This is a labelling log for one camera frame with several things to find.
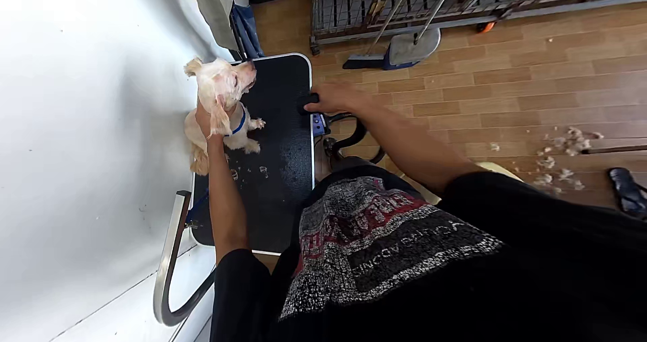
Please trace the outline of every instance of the wooden floor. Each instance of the wooden floor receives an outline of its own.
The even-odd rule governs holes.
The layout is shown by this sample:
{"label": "wooden floor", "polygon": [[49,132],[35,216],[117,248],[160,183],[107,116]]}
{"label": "wooden floor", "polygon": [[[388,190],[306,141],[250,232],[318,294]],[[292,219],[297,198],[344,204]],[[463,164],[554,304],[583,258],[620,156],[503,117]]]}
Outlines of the wooden floor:
{"label": "wooden floor", "polygon": [[[486,34],[474,27],[444,29],[440,47],[408,69],[344,71],[365,41],[309,49],[309,0],[277,0],[254,6],[266,55],[299,52],[310,57],[313,82],[346,81],[372,93],[376,103],[410,117],[474,161],[492,161],[532,183],[540,174],[537,151],[544,137],[569,126],[601,132],[594,147],[647,144],[647,5],[631,4],[498,23]],[[381,49],[387,41],[380,42]],[[339,123],[336,137],[354,125]],[[497,143],[500,151],[493,151]],[[370,157],[367,137],[346,154]],[[568,168],[586,186],[565,190],[562,199],[613,206],[605,170],[630,169],[647,183],[647,153],[565,156],[554,170]],[[386,168],[398,172],[386,159]]]}

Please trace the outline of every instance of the graphic print on shirt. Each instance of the graphic print on shirt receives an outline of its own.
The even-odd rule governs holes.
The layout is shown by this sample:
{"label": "graphic print on shirt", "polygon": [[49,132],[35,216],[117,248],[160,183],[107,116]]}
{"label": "graphic print on shirt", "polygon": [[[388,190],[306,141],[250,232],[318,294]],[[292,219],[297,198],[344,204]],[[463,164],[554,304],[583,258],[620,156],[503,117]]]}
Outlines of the graphic print on shirt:
{"label": "graphic print on shirt", "polygon": [[303,209],[301,255],[280,319],[377,299],[503,242],[370,176],[341,180]]}

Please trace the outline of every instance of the hand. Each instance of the hand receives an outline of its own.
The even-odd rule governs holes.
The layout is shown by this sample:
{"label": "hand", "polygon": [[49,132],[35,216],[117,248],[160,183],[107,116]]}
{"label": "hand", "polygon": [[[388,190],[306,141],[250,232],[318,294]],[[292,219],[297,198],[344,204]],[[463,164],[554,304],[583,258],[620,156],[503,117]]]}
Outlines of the hand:
{"label": "hand", "polygon": [[211,135],[211,137],[209,137],[211,134],[211,114],[206,111],[200,102],[198,102],[198,108],[195,111],[195,122],[200,126],[200,130],[208,142],[211,140],[222,142],[222,135]]}
{"label": "hand", "polygon": [[356,114],[362,108],[371,106],[371,95],[357,90],[352,84],[324,83],[312,87],[313,93],[319,93],[319,103],[303,106],[308,112],[351,112]]}

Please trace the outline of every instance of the blue leash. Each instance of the blue leash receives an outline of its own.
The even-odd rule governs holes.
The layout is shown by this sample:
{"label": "blue leash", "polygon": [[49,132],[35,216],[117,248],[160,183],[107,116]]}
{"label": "blue leash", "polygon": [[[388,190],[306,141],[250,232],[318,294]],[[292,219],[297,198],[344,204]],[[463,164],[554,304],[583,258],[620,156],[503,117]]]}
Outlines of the blue leash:
{"label": "blue leash", "polygon": [[196,211],[207,198],[209,198],[209,188],[206,189],[205,195],[200,197],[200,199],[198,199],[198,201],[193,204],[193,207],[189,209],[189,212],[186,213],[185,223],[190,223],[193,220],[193,212]]}
{"label": "blue leash", "polygon": [[243,108],[243,118],[241,118],[241,122],[238,124],[238,127],[234,131],[232,131],[232,135],[240,131],[241,128],[243,128],[243,124],[245,123],[245,117],[247,117],[247,115],[245,114],[245,108]]}

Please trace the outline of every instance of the wire cage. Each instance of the wire cage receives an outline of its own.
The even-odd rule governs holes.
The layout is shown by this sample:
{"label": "wire cage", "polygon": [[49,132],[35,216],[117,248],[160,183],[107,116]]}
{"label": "wire cage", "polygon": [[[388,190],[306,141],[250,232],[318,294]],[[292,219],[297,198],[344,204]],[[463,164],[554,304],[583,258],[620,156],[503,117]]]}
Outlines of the wire cage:
{"label": "wire cage", "polygon": [[[602,7],[647,0],[445,0],[432,27],[451,27]],[[312,53],[318,53],[321,43],[333,43],[378,35],[392,10],[385,35],[416,31],[433,15],[439,0],[312,0]]]}

